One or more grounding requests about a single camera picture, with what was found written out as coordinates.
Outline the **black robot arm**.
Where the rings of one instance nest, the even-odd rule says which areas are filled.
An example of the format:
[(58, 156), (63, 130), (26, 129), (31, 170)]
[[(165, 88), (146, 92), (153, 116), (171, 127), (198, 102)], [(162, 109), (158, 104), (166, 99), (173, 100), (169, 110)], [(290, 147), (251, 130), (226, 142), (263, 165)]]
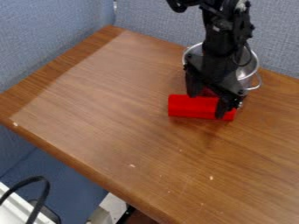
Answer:
[(255, 26), (251, 23), (249, 0), (166, 0), (177, 13), (193, 6), (202, 10), (206, 38), (202, 55), (185, 56), (187, 95), (197, 97), (207, 88), (219, 97), (215, 117), (239, 107), (247, 90), (238, 80), (237, 71), (250, 64), (254, 56), (249, 45)]

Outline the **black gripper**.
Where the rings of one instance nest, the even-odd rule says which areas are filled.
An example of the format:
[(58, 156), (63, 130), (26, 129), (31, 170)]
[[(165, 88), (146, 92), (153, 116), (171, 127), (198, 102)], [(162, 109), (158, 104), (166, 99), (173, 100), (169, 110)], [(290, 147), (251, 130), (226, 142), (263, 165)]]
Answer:
[(250, 56), (243, 60), (243, 55), (245, 50), (229, 55), (213, 55), (202, 49), (187, 49), (182, 56), (187, 95), (194, 98), (207, 88), (219, 97), (218, 119), (237, 107), (249, 93), (238, 77), (238, 70), (250, 62)]

